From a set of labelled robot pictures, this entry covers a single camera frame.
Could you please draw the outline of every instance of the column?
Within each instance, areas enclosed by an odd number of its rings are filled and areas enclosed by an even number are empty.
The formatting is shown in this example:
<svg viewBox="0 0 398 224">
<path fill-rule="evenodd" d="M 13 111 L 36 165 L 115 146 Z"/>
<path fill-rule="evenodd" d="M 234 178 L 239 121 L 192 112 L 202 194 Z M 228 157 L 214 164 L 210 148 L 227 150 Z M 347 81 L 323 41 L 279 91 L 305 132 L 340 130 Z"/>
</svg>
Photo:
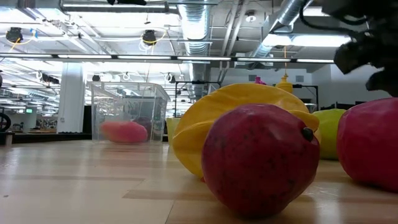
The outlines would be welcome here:
<svg viewBox="0 0 398 224">
<path fill-rule="evenodd" d="M 86 74 L 82 63 L 63 63 L 57 132 L 82 132 Z"/>
<path fill-rule="evenodd" d="M 24 119 L 24 131 L 28 131 L 29 129 L 36 127 L 36 119 L 37 119 L 37 107 L 26 107 Z"/>
</svg>

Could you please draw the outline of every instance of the pink object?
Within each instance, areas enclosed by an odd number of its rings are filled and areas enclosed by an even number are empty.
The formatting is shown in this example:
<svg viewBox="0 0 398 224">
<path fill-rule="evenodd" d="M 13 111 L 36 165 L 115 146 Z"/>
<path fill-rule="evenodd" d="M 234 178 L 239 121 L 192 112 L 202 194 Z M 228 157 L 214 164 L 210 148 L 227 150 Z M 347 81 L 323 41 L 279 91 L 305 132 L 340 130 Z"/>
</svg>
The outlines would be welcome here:
<svg viewBox="0 0 398 224">
<path fill-rule="evenodd" d="M 107 140 L 116 143 L 139 143 L 148 138 L 146 128 L 133 121 L 105 121 L 100 129 Z"/>
<path fill-rule="evenodd" d="M 254 81 L 254 83 L 261 84 L 261 85 L 266 85 L 265 82 L 261 81 L 261 77 L 256 77 L 256 81 Z"/>
</svg>

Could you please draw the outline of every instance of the clear plastic bin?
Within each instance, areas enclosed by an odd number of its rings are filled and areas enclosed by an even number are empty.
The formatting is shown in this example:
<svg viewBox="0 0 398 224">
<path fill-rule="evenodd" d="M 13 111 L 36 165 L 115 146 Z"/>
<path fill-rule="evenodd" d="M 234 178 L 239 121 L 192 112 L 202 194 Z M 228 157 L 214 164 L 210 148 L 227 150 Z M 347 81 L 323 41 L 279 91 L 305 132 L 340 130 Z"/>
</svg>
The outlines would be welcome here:
<svg viewBox="0 0 398 224">
<path fill-rule="evenodd" d="M 91 111 L 93 140 L 106 140 L 100 126 L 105 121 L 135 121 L 148 132 L 148 141 L 162 141 L 170 97 L 158 84 L 93 82 Z"/>
</svg>

